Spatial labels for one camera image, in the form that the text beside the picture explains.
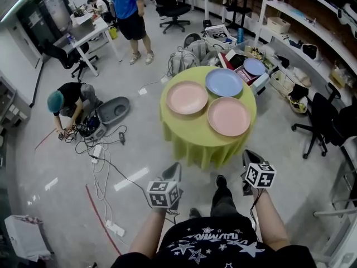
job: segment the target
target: seated person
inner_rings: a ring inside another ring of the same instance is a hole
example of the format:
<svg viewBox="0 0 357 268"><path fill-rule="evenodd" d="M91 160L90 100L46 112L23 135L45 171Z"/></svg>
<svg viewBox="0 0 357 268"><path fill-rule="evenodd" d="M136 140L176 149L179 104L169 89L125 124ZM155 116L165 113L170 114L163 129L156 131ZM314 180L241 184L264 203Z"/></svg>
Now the seated person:
<svg viewBox="0 0 357 268"><path fill-rule="evenodd" d="M93 7L97 8L97 11L102 14L108 12L107 4L103 0L88 0L87 4L91 4Z"/></svg>
<svg viewBox="0 0 357 268"><path fill-rule="evenodd" d="M266 190L255 205L261 242L250 219L237 211L224 176L217 177L216 186L211 216L202 217L196 208L191 208L190 219L171 227L158 250L166 209L153 209L128 253L119 256L112 268L316 268L307 247L289 243L284 224ZM252 190L257 199L258 190Z"/></svg>
<svg viewBox="0 0 357 268"><path fill-rule="evenodd" d="M89 100L90 104L97 108L103 104L96 95L92 85L85 83L65 83L58 90L52 92L47 99L47 106L55 116L57 131L65 135L74 124L79 124L83 114L83 101ZM65 129L62 128L62 116L70 117Z"/></svg>

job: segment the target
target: yellow bucket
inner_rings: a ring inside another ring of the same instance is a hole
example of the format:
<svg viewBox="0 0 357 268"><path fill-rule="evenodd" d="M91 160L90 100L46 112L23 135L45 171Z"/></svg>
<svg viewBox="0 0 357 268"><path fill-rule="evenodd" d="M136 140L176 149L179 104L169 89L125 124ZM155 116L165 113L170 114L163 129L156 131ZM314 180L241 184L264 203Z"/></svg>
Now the yellow bucket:
<svg viewBox="0 0 357 268"><path fill-rule="evenodd" d="M109 34L110 34L110 37L112 38L112 40L115 40L118 37L117 28L115 28L113 26L110 27Z"/></svg>

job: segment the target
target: blue plate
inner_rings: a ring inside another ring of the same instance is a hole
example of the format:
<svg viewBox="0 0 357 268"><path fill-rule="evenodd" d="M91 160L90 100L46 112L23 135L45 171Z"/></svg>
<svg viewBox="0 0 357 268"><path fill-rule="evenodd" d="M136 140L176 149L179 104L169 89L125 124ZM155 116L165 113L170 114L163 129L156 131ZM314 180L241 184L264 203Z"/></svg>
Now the blue plate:
<svg viewBox="0 0 357 268"><path fill-rule="evenodd" d="M244 69L252 75L262 75L266 72L264 64L257 59L246 59L243 63Z"/></svg>
<svg viewBox="0 0 357 268"><path fill-rule="evenodd" d="M207 88L222 97L232 97L243 89L243 81L230 69L214 69L206 75Z"/></svg>

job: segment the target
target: chair base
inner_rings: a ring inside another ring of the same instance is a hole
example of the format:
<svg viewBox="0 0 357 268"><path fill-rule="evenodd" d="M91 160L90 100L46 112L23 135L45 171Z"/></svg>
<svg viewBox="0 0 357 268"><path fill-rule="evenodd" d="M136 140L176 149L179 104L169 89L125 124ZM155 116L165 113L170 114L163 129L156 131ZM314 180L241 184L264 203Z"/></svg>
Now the chair base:
<svg viewBox="0 0 357 268"><path fill-rule="evenodd" d="M167 27L162 32L163 34L166 34L166 30L168 28L171 28L172 26L178 26L179 28L181 28L181 32L184 33L185 28L181 26L181 23L187 23L189 25L191 22L188 20L178 20L178 17L173 17L171 21L160 23L160 28L162 27L162 25L167 25Z"/></svg>
<svg viewBox="0 0 357 268"><path fill-rule="evenodd" d="M309 154L311 153L311 150L312 150L312 147L313 147L313 145L314 145L314 143L315 143L315 141L316 141L316 138L320 141L319 146L322 146L322 148L323 148L323 151L322 151L321 155L322 155L323 157L326 156L326 154L327 154L327 147L326 147L324 138L323 138L323 136L322 136L320 133L316 132L312 126L308 126L308 125L304 125L304 124L297 124L297 123L295 123L293 126L291 126L291 130L292 130L292 131L295 131L296 128L301 128L301 129L308 130L308 131L312 132L312 139L311 139L310 145L309 145L309 147L308 147L307 153L304 153L304 154L302 155L302 157L303 157L304 159L307 159L308 156L309 156Z"/></svg>
<svg viewBox="0 0 357 268"><path fill-rule="evenodd" d="M91 60L93 60L93 59L98 60L99 58L98 58L98 56L92 56L91 58L89 58L89 61L91 61ZM88 65L86 64L85 61L79 60L79 62L78 62L78 67L77 67L74 71L72 71L72 73L71 73L72 78L75 78L75 75L74 75L74 74L75 74L77 71L79 71L79 72L78 72L78 75L77 75L77 80L78 80L78 82L80 83L80 82L81 82L81 80L80 80L80 75L82 74L83 69L85 69L85 68L87 68L87 67L88 67Z"/></svg>

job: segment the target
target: plate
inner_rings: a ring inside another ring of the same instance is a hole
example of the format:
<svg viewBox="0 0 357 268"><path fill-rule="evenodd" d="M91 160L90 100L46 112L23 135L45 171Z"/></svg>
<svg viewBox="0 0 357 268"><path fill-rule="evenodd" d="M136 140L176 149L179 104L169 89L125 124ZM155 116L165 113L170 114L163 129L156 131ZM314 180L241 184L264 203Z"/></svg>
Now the plate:
<svg viewBox="0 0 357 268"><path fill-rule="evenodd" d="M218 96L231 97L242 91L243 81L230 69L214 69L206 76L206 86Z"/></svg>
<svg viewBox="0 0 357 268"><path fill-rule="evenodd" d="M208 122L216 132L235 137L249 128L250 113L238 99L221 97L213 101L208 108Z"/></svg>
<svg viewBox="0 0 357 268"><path fill-rule="evenodd" d="M167 92L166 104L178 114L194 114L208 101L206 89L199 83L186 80L174 84Z"/></svg>
<svg viewBox="0 0 357 268"><path fill-rule="evenodd" d="M262 75L266 72L266 67L264 64L257 59L246 59L243 63L244 69L253 75Z"/></svg>

